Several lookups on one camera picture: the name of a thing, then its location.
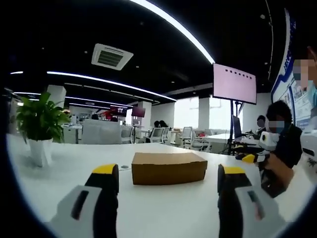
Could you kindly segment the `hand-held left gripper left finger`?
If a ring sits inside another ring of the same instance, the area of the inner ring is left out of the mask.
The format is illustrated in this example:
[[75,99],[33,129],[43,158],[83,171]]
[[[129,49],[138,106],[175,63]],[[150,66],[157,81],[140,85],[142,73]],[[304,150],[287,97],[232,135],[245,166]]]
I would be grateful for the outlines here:
[[115,238],[118,193],[118,165],[99,166],[58,203],[47,226],[58,238]]

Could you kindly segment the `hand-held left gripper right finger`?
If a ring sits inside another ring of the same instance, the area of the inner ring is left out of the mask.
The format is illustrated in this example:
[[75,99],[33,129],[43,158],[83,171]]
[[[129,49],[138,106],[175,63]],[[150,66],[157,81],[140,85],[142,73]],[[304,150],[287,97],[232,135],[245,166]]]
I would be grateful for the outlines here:
[[272,238],[286,225],[278,204],[240,167],[218,166],[220,238]]

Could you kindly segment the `person's right hand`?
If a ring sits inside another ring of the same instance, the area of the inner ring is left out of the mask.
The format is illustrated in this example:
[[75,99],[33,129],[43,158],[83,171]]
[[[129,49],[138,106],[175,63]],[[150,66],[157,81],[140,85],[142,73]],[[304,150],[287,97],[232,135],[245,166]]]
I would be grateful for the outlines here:
[[294,157],[270,152],[261,171],[261,188],[272,198],[286,191],[294,176]]

